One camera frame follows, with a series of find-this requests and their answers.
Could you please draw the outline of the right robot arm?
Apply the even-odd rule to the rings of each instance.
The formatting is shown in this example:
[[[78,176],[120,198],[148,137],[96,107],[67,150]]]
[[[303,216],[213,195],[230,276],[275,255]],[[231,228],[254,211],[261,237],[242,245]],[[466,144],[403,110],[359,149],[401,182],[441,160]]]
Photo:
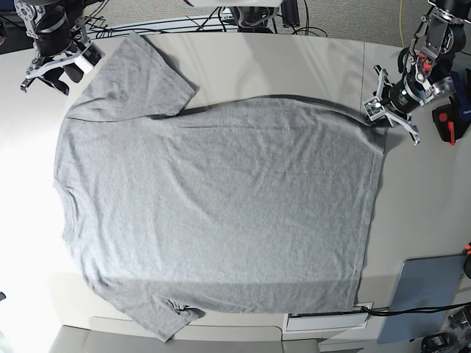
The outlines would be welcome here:
[[[35,56],[26,69],[22,91],[37,79],[68,95],[69,86],[60,77],[66,74],[78,83],[101,58],[88,37],[84,9],[92,1],[15,1],[26,35],[33,39]]]

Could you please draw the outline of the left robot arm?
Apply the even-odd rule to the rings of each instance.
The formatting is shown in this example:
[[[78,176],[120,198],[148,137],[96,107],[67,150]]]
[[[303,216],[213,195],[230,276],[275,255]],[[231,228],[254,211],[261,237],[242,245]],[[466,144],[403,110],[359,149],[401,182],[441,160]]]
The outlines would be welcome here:
[[[431,8],[422,16],[411,44],[397,58],[400,80],[390,82],[387,70],[376,65],[377,89],[363,103],[371,122],[386,119],[391,127],[401,125],[414,144],[420,139],[412,112],[456,91],[450,72],[456,53],[466,45],[464,25],[470,22],[469,1],[429,3]]]

